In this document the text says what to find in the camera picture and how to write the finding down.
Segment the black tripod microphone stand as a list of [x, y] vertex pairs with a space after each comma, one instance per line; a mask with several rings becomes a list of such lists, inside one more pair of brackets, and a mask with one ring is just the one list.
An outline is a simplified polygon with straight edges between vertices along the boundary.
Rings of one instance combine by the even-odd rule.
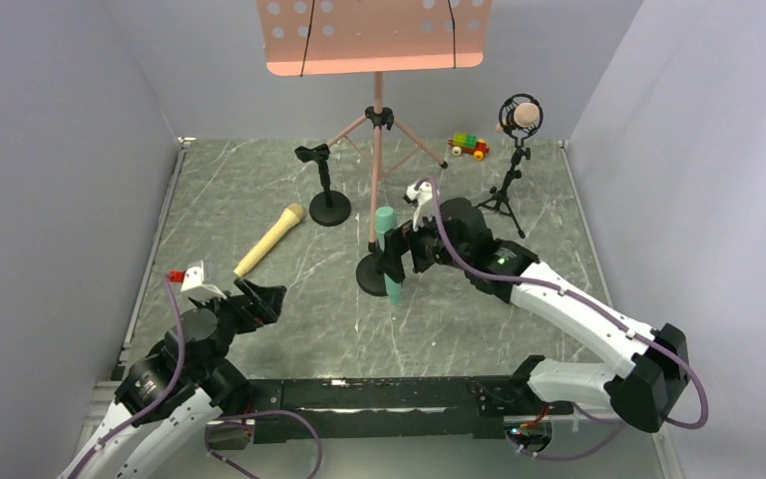
[[523, 172], [520, 169], [520, 165], [523, 160], [529, 160], [532, 157], [532, 153], [529, 147], [525, 145], [527, 139], [534, 136], [541, 128], [544, 121], [544, 110], [541, 103], [532, 95], [527, 93], [519, 93], [509, 97], [501, 106], [508, 105], [520, 105], [523, 103], [534, 103], [541, 109], [541, 120], [536, 126], [529, 127], [523, 130], [513, 130], [502, 132], [508, 136], [514, 143], [514, 150], [510, 159], [510, 166], [507, 169], [503, 182], [499, 188], [492, 187], [490, 189], [490, 196], [477, 204], [480, 209], [485, 209], [497, 213], [503, 217], [512, 220], [518, 237], [524, 239], [526, 233], [518, 221], [516, 214], [511, 206], [511, 200], [509, 196], [509, 188], [514, 180], [519, 180], [523, 176]]

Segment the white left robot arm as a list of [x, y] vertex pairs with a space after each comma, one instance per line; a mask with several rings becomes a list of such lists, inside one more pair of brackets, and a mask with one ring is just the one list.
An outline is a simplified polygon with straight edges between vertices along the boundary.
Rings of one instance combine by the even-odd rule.
[[146, 475], [151, 463], [173, 453], [173, 441], [224, 413], [247, 412], [254, 403], [250, 382], [228, 360], [228, 351], [237, 336], [277, 323], [286, 287], [238, 278], [237, 293], [209, 292], [181, 311], [173, 287], [185, 279], [179, 270], [166, 274], [174, 326], [128, 369], [101, 424], [62, 477]]

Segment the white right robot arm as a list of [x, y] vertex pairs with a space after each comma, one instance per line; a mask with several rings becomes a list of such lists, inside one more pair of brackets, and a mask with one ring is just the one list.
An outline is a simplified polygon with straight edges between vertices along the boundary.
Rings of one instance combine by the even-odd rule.
[[655, 328], [620, 314], [522, 244], [495, 238], [463, 198], [443, 202], [436, 218], [386, 230], [382, 242], [377, 264], [393, 281], [405, 279], [404, 254], [415, 272], [435, 264], [457, 268], [476, 290], [535, 313], [598, 357], [597, 363], [529, 357], [514, 376], [540, 402], [608, 407], [648, 433], [674, 421], [670, 413], [691, 379], [687, 339], [678, 327]]

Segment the pink microphone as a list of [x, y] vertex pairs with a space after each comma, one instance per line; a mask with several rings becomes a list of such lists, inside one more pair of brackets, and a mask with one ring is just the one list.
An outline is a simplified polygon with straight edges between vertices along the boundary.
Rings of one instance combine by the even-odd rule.
[[541, 109], [534, 103], [508, 105], [501, 108], [497, 132], [523, 130], [536, 126], [541, 120]]

